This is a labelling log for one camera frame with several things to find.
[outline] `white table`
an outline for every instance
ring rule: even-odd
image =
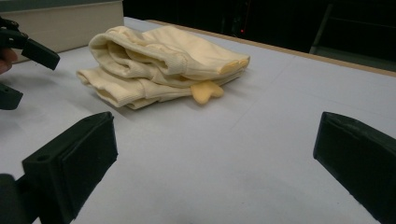
[[[76,224],[376,223],[312,154],[323,111],[396,137],[396,77],[200,36],[251,56],[246,74],[204,106],[186,97],[115,108],[76,77],[96,66],[87,48],[61,53],[55,71],[14,65],[0,82],[24,96],[17,110],[0,111],[1,173],[19,178],[24,158],[110,111],[120,155]]]

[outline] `cream fabric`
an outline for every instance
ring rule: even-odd
[[[115,27],[95,36],[89,47],[99,67],[79,70],[82,83],[114,106],[133,109],[192,95],[191,86],[203,81],[222,85],[240,77],[249,62],[247,55],[173,26],[145,33]]]

